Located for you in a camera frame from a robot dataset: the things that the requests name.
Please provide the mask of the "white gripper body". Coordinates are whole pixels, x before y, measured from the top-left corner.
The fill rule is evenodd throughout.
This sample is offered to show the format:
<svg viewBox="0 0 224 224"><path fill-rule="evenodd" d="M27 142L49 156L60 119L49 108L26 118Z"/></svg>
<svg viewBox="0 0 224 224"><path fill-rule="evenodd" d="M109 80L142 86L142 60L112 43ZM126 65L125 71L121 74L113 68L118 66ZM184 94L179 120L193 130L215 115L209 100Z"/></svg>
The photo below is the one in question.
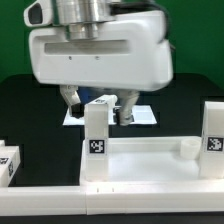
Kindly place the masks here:
<svg viewBox="0 0 224 224"><path fill-rule="evenodd" d="M93 40L68 41L60 27L29 35L33 74L43 84L156 91L173 78L165 16L123 14L101 24Z"/></svg>

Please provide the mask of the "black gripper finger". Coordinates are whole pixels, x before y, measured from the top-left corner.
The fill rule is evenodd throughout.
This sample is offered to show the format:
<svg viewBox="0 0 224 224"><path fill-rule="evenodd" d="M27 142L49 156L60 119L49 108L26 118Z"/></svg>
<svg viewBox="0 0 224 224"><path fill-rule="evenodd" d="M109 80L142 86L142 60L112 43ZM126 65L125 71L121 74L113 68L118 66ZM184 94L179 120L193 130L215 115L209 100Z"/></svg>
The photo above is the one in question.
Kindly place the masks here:
<svg viewBox="0 0 224 224"><path fill-rule="evenodd" d="M127 126L133 121L132 108L139 98L139 92L136 90L120 90L118 96L120 99L119 125Z"/></svg>
<svg viewBox="0 0 224 224"><path fill-rule="evenodd" d="M71 117L81 118L84 116L84 105L77 93L78 87L74 85L61 85L60 93L66 102Z"/></svg>

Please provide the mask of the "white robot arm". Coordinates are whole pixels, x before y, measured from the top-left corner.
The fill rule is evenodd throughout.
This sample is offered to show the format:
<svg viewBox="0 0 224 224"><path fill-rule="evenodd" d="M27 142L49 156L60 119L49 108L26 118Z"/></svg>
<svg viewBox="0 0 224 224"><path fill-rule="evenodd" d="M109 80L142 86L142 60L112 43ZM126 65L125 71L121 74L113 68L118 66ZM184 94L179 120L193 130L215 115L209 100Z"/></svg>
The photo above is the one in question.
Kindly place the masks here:
<svg viewBox="0 0 224 224"><path fill-rule="evenodd" d="M173 78L167 20L152 0L36 0L24 11L33 74L61 87L73 115L77 87L113 90L121 100L117 123L126 126L139 93Z"/></svg>

